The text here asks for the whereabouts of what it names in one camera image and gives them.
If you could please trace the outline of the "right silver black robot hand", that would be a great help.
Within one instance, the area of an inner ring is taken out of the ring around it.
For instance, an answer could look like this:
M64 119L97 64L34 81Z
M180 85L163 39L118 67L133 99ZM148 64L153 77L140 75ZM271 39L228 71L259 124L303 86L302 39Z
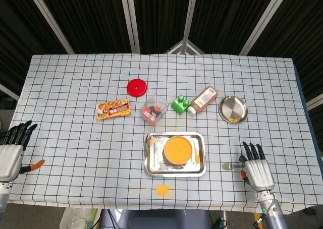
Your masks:
M240 155L239 157L244 167L243 180L247 181L256 192L271 191L275 187L275 181L262 147L259 144L249 143L248 145L244 141L242 144L247 156Z

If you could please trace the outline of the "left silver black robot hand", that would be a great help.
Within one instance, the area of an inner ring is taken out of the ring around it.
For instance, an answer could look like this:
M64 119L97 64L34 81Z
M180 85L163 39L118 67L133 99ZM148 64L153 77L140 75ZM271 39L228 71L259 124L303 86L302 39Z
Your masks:
M1 182L12 182L19 174L25 174L39 169L45 162L22 165L23 156L33 131L37 124L32 121L13 126L7 132L1 133Z

